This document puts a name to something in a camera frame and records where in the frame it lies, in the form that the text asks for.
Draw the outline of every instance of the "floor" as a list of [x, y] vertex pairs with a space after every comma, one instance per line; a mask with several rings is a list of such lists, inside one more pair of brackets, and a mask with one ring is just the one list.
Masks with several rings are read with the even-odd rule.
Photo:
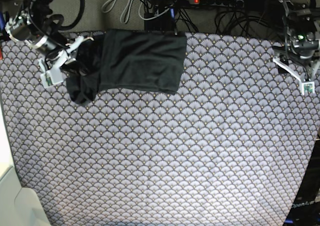
[[[144, 21], [138, 16], [139, 1], [134, 0], [130, 20], [128, 24], [120, 23], [120, 15], [128, 2], [128, 0], [118, 0], [114, 9], [108, 13], [101, 13], [101, 6], [107, 0], [86, 0], [85, 13], [81, 22], [72, 31], [86, 31], [86, 30], [107, 30], [109, 28], [120, 29], [143, 29]], [[67, 8], [67, 5], [75, 4], [75, 7]], [[79, 0], [55, 0], [52, 3], [52, 8], [56, 13], [62, 13], [65, 17], [65, 24], [71, 23], [77, 12]], [[214, 12], [203, 10], [189, 10], [191, 19], [196, 22], [200, 32], [214, 33]], [[179, 30], [187, 31], [183, 22], [178, 25]]]

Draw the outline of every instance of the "blue object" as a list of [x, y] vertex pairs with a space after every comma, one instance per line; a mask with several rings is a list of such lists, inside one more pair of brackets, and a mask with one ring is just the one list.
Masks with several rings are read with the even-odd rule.
[[2, 11], [0, 11], [0, 28], [1, 30], [3, 30], [6, 27], [6, 23], [5, 23], [5, 18], [4, 18], [4, 14], [2, 13]]
[[294, 221], [293, 220], [285, 220], [285, 222], [284, 222], [285, 224], [293, 224], [294, 223]]
[[175, 19], [175, 14], [174, 14], [174, 12], [175, 12], [175, 9], [173, 9], [173, 8], [171, 8], [170, 9], [170, 12], [171, 12], [171, 17], [172, 17], [172, 19], [174, 20]]

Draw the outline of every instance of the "red power switch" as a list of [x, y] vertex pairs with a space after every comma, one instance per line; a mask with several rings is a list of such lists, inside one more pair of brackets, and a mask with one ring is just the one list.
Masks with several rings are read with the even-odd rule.
[[199, 5], [200, 4], [200, 0], [189, 0], [189, 4], [190, 5]]

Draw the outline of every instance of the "black cloth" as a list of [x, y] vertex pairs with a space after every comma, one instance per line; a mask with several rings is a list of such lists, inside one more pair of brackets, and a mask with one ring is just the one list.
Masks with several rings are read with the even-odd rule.
[[86, 105], [96, 94], [112, 89], [175, 94], [184, 70], [185, 35], [109, 30], [83, 43], [77, 61], [90, 74], [71, 74], [66, 80], [73, 102]]

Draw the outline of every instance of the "patterned tablecloth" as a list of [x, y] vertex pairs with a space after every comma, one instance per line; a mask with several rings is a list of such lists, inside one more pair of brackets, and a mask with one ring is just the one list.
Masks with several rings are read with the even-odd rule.
[[283, 224], [320, 126], [319, 97], [278, 75], [269, 41], [187, 38], [178, 94], [115, 89], [86, 108], [65, 85], [44, 90], [37, 53], [2, 44], [16, 169], [52, 225]]

